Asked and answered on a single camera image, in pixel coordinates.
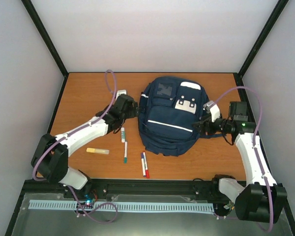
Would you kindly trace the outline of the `navy blue student backpack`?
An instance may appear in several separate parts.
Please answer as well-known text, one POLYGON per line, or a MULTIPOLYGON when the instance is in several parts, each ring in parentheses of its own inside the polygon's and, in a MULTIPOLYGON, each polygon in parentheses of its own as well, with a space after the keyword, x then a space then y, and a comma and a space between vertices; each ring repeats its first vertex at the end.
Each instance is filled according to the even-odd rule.
POLYGON ((192 126, 205 114, 209 101, 197 82, 175 76, 153 80, 141 93, 138 128, 147 151, 164 156, 185 154, 200 134, 192 126))

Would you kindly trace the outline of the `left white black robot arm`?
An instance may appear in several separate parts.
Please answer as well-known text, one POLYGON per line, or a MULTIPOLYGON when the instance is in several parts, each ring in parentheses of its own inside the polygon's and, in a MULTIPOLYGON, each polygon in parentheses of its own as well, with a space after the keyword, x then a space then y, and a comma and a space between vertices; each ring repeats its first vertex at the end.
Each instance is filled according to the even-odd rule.
POLYGON ((32 178, 68 185, 80 197, 89 197, 92 194, 89 178, 69 167, 69 157, 92 140, 111 132, 117 133, 128 118, 135 118, 138 114, 138 103, 131 96, 121 94, 114 104, 109 104, 84 124, 56 136, 43 135, 31 160, 32 178))

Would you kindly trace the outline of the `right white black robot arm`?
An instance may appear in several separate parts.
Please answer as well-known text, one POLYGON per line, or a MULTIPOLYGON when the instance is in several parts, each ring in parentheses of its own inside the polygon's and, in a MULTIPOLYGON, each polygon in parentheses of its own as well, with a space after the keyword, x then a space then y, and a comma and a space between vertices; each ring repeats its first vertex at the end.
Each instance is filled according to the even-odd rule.
POLYGON ((202 135, 230 134, 230 145, 236 146, 245 170, 246 185, 233 177, 216 175, 218 191, 234 204, 240 220, 275 224, 287 200, 287 192, 271 175, 263 156, 257 125, 249 122, 246 102, 230 102, 227 118, 222 118, 213 101, 204 105, 206 115, 193 127, 202 135))

